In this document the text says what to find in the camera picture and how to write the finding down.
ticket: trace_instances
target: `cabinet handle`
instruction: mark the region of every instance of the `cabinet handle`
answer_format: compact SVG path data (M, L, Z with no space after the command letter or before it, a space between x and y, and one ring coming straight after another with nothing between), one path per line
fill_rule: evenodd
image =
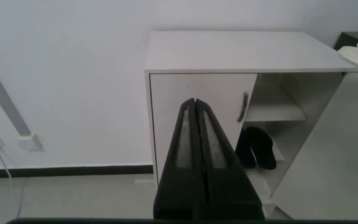
M247 109L247 105L248 105L248 92L245 91L243 92L243 102L242 102L242 109L240 112L240 116L237 118L237 122L241 122L242 119L244 118L244 115L246 114L246 109Z

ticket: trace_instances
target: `metal pole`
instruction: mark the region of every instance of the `metal pole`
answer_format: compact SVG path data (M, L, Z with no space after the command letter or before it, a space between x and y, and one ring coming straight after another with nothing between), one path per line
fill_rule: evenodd
M7 117L11 120L12 124L15 126L16 130L21 136L29 136L31 131L29 127L24 122L19 111L16 109L11 98L7 94L5 88L3 87L0 81L0 105L5 111Z

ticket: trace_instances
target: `cabinet door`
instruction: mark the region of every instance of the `cabinet door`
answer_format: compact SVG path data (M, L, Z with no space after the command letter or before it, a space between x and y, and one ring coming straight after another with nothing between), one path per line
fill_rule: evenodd
M344 77L272 201L296 219L358 220L358 73Z
M242 109L243 93L248 93L249 101L256 77L257 74L239 73L150 74L158 179L180 105L189 98L198 98L209 104L235 149L242 126L242 121L237 122L237 118Z

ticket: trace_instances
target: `black baseboard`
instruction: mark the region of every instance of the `black baseboard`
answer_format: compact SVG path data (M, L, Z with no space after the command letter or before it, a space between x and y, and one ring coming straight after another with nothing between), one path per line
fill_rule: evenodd
M152 174L152 165L143 166L103 166L103 167L56 167L9 169L12 177L55 177L69 175L118 175L118 174ZM8 177L4 169L0 169L0 178Z

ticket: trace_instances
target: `cabinet top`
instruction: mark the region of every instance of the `cabinet top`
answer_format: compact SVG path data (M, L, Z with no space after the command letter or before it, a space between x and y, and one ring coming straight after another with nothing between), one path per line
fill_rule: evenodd
M146 73L356 72L304 32L153 31Z

